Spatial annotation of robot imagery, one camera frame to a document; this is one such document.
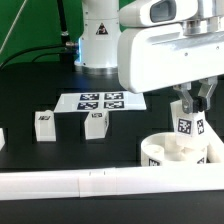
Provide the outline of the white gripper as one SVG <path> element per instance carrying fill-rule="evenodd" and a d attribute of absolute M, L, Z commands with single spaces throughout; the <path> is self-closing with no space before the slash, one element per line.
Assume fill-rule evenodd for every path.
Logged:
<path fill-rule="evenodd" d="M 201 79 L 199 110 L 206 111 L 218 84 L 216 76 L 224 74 L 224 29 L 185 36 L 179 24 L 128 28 L 120 35 L 117 53 L 124 89 L 142 93 L 173 86 L 183 112 L 190 114 L 190 82 Z"/>

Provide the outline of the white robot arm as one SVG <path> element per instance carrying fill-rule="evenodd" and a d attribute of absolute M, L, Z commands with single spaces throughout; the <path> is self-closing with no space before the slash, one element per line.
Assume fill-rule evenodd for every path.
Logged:
<path fill-rule="evenodd" d="M 82 0 L 77 69 L 133 93 L 172 86 L 186 113 L 210 108 L 224 75 L 224 0 Z"/>

